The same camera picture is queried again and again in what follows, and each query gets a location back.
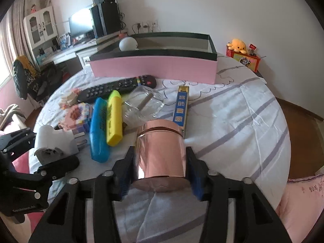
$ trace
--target highlighter cap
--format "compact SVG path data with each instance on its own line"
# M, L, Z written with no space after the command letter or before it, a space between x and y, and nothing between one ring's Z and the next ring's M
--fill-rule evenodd
M122 98L117 90L113 90L112 93L110 93L109 95L108 102L114 97Z

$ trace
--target computer monitor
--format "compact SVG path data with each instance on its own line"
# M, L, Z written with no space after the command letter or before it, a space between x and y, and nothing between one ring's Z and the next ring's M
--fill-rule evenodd
M90 11L91 7L92 6L83 8L69 18L70 34L72 38L93 30L93 20Z

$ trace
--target tablecloth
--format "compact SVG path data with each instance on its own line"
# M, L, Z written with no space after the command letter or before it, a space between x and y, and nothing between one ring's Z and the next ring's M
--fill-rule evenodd
M47 101L34 131L42 125L56 126L65 111L60 110L61 97L72 88L85 89L119 78L95 78L91 69L84 69L66 81ZM157 90L164 93L165 106L160 118L172 119L179 85L189 85L189 109L185 144L208 167L227 178L251 177L275 208L287 182L290 165L290 139L284 114L275 97L250 69L232 58L218 57L215 85L188 81L157 79ZM66 180L95 178L111 169L134 144L134 129L128 129L121 143L111 148L108 162L91 160L90 148L80 151L80 166L66 178L53 182L49 202ZM29 155L30 172L40 166L33 150ZM230 215L234 203L229 202ZM130 189L122 202L115 203L116 218L122 242L198 242L206 203L198 202L190 189L172 193L143 192ZM91 208L88 208L88 231L91 231ZM234 223L229 221L228 242ZM88 242L92 242L88 233Z

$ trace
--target blue box with chinese characters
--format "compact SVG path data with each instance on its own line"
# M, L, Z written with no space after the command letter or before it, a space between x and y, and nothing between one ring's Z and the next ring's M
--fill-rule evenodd
M185 133L186 133L188 102L189 102L189 87L179 86L176 108L174 109L172 121L181 127L183 138L185 138Z

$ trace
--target octopus plush toy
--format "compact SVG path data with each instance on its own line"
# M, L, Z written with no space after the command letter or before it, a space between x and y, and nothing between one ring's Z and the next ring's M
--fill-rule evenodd
M235 52L241 52L242 54L246 54L246 44L239 39L233 39L232 43L227 44L229 50L234 50Z

